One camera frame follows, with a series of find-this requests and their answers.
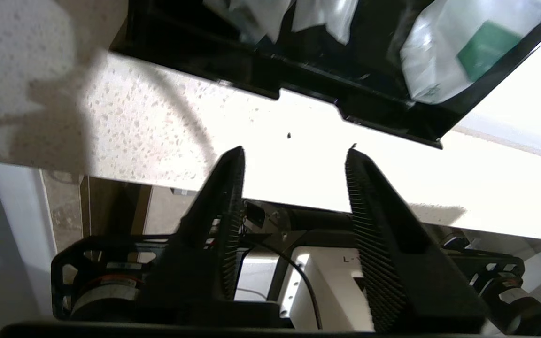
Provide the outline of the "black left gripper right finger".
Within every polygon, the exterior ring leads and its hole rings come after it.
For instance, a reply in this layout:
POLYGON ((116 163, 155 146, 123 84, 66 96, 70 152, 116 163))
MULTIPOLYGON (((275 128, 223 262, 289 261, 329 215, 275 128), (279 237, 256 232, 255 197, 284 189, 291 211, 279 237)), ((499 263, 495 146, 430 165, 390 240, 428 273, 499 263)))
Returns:
POLYGON ((369 156, 348 150, 353 232, 374 331, 478 334, 487 308, 369 156))

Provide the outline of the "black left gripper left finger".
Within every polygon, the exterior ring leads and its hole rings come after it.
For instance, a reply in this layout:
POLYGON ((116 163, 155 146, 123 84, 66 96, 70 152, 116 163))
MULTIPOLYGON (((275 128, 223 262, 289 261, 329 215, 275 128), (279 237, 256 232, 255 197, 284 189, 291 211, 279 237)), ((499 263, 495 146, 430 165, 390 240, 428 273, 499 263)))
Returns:
POLYGON ((244 174, 245 152, 240 146, 217 161, 146 277, 146 321, 216 322, 222 306, 233 300, 239 271, 244 174))

